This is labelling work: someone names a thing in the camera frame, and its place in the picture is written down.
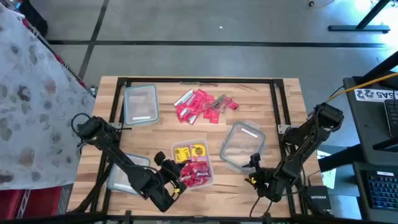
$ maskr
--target patterned cloth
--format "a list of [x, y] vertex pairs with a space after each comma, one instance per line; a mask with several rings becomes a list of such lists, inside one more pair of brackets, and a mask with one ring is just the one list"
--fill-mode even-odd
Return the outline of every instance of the patterned cloth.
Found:
[[94, 101], [0, 4], [0, 190], [73, 183], [80, 140], [70, 121], [91, 114]]

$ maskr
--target butcher block tabletop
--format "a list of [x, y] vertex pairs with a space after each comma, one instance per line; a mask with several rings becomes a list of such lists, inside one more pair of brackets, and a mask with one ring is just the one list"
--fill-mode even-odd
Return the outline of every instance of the butcher block tabletop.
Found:
[[[117, 80], [118, 77], [102, 77], [99, 84], [93, 115], [100, 116], [106, 121], [111, 113]], [[300, 82], [298, 78], [284, 78], [283, 82], [292, 125], [300, 126], [307, 117]], [[173, 144], [192, 139], [205, 139], [213, 166], [214, 184], [185, 191], [165, 213], [160, 212], [149, 199], [143, 200], [138, 195], [113, 190], [108, 214], [124, 215], [126, 210], [131, 210], [133, 215], [148, 216], [248, 217], [250, 209], [257, 199], [257, 193], [251, 185], [244, 181], [246, 175], [229, 169], [227, 163], [220, 159], [220, 146], [235, 122], [254, 122], [266, 135], [265, 149], [261, 154], [261, 165], [264, 167], [277, 166], [280, 161], [280, 148], [270, 84], [245, 83], [243, 80], [242, 83], [215, 83], [214, 85], [184, 82], [139, 82], [132, 83], [132, 86], [145, 84], [156, 86], [160, 118], [158, 122], [148, 126], [135, 126], [131, 130], [123, 130], [120, 142], [121, 150], [125, 153], [147, 157], [151, 160], [150, 166], [160, 169], [153, 160], [156, 153], [162, 151], [166, 158], [173, 159], [170, 150]], [[233, 100], [239, 104], [239, 108], [237, 110], [228, 108], [224, 114], [220, 114], [218, 124], [210, 123], [209, 119], [203, 118], [203, 115], [196, 120], [194, 125], [180, 123], [176, 117], [174, 103], [190, 89], [204, 90], [208, 94], [214, 95], [215, 98], [223, 94], [233, 96]], [[115, 121], [119, 120], [123, 92], [124, 87], [119, 96]], [[281, 122], [284, 124], [280, 91], [277, 87], [276, 93]], [[76, 208], [94, 186], [100, 158], [101, 151], [94, 146], [83, 148], [68, 210]], [[306, 175], [319, 171], [315, 152], [304, 164], [304, 169]], [[313, 185], [323, 185], [320, 172], [311, 175], [310, 180]], [[102, 209], [105, 188], [106, 183], [99, 194], [98, 211]], [[296, 212], [300, 213], [300, 202], [297, 195], [294, 195], [294, 202]], [[261, 198], [252, 215], [254, 217], [261, 216], [266, 211], [268, 204], [268, 199]], [[273, 203], [270, 213], [272, 217], [290, 217], [287, 197], [283, 197], [278, 203]]]

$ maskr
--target gray floor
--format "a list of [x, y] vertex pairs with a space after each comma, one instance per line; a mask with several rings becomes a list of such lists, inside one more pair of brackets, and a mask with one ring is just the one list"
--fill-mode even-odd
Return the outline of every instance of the gray floor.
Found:
[[[49, 22], [48, 40], [90, 40], [102, 0], [31, 0]], [[316, 6], [328, 2], [315, 1]], [[388, 34], [328, 32], [328, 25], [357, 24], [370, 0], [336, 0], [321, 9], [308, 0], [109, 0], [98, 40], [197, 40], [315, 43], [382, 43], [386, 48], [217, 47], [97, 45], [83, 77], [97, 85], [103, 75], [294, 77], [307, 111], [342, 85], [364, 75], [398, 47], [398, 9], [386, 7], [371, 24], [388, 24]], [[87, 45], [53, 45], [78, 73]], [[325, 143], [331, 151], [358, 143], [345, 96], [332, 105], [343, 110], [342, 128]], [[333, 213], [360, 218], [350, 166], [338, 169], [331, 190]], [[345, 211], [353, 210], [351, 216]]]

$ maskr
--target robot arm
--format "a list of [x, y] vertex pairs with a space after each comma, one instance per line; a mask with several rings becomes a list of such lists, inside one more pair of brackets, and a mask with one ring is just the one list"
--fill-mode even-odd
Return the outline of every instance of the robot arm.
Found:
[[[92, 144], [103, 151], [110, 161], [126, 173], [131, 187], [145, 200], [150, 198], [161, 212], [165, 212], [176, 201], [172, 197], [175, 193], [180, 195], [186, 189], [186, 186], [178, 181], [180, 171], [185, 164], [176, 164], [174, 161], [165, 159], [163, 152], [159, 152], [154, 159], [155, 163], [161, 167], [159, 171], [151, 167], [135, 165], [118, 147], [120, 140], [118, 130], [104, 119], [93, 116], [84, 124], [78, 124], [77, 127], [78, 131], [75, 131], [77, 136], [83, 142]], [[169, 182], [175, 186], [173, 195], [169, 195], [164, 187]]]
[[245, 180], [257, 190], [259, 197], [266, 197], [273, 202], [280, 201], [284, 189], [300, 179], [302, 164], [328, 139], [330, 133], [340, 129], [343, 118], [343, 112], [339, 109], [326, 103], [317, 105], [303, 125], [286, 129], [282, 137], [284, 144], [297, 146], [297, 150], [282, 159], [276, 168], [260, 167], [260, 155], [252, 155], [246, 167], [255, 167], [256, 171]]

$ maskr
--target black desk leg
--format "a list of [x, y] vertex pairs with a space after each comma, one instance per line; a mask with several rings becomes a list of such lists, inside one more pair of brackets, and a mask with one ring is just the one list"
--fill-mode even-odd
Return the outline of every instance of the black desk leg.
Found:
[[328, 26], [329, 31], [370, 31], [370, 32], [382, 32], [386, 34], [390, 31], [389, 26], [368, 26], [372, 19], [386, 6], [390, 0], [380, 0], [373, 9], [362, 19], [357, 26]]
[[318, 160], [321, 172], [325, 172], [346, 164], [352, 164], [354, 161], [364, 161], [360, 144], [348, 147], [343, 151], [334, 153]]

